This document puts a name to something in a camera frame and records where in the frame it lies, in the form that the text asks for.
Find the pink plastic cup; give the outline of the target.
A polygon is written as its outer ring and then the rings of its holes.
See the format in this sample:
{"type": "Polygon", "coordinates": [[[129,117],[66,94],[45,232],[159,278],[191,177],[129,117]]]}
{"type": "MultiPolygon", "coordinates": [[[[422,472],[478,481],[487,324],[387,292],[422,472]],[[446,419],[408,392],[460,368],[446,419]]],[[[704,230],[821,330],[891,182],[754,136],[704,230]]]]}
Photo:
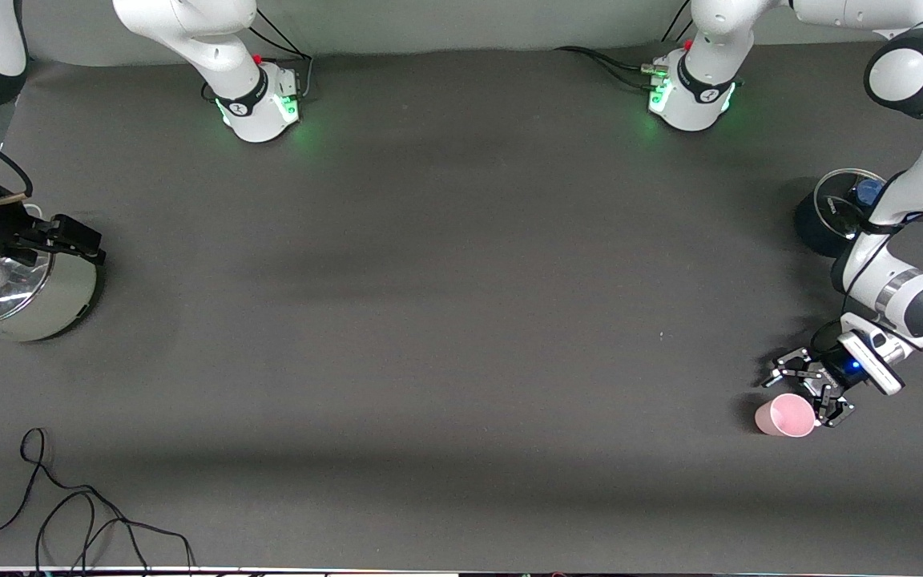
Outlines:
{"type": "Polygon", "coordinates": [[[762,434],[802,438],[816,428],[816,413],[810,402],[794,393],[784,393],[759,406],[754,415],[762,434]]]}

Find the pale green cooking pot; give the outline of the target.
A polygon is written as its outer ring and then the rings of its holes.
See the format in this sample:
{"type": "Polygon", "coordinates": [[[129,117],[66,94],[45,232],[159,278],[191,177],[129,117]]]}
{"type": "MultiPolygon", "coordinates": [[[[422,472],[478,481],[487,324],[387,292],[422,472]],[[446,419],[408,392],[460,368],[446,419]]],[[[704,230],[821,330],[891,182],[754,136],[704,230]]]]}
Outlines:
{"type": "Polygon", "coordinates": [[[37,342],[66,331],[91,306],[98,269],[66,253],[49,253],[54,263],[30,305],[0,321],[0,340],[37,342]]]}

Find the dark blue saucepan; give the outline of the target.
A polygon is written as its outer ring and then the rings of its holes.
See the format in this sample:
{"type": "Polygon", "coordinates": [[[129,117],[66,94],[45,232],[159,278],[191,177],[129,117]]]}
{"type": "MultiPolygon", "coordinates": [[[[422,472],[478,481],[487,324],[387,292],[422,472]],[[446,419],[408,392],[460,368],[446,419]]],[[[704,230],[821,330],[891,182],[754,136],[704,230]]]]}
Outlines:
{"type": "Polygon", "coordinates": [[[792,213],[792,222],[799,240],[811,252],[824,256],[824,258],[838,258],[849,248],[852,240],[843,240],[843,238],[832,234],[818,220],[811,195],[821,179],[823,178],[817,180],[816,184],[805,194],[805,197],[799,201],[795,211],[792,213]]]}

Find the dark grey table cloth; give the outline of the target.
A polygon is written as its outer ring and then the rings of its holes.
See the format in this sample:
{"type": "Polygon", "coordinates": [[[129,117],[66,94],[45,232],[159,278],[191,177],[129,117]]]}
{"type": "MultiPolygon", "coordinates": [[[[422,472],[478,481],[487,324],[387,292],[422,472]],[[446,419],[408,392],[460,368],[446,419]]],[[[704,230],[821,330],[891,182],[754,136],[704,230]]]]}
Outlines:
{"type": "Polygon", "coordinates": [[[575,54],[323,59],[264,145],[189,66],[41,66],[5,150],[107,276],[0,341],[0,523],[43,427],[208,566],[923,575],[923,352],[835,430],[753,424],[841,303],[792,209],[923,143],[874,49],[758,46],[703,134],[575,54]]]}

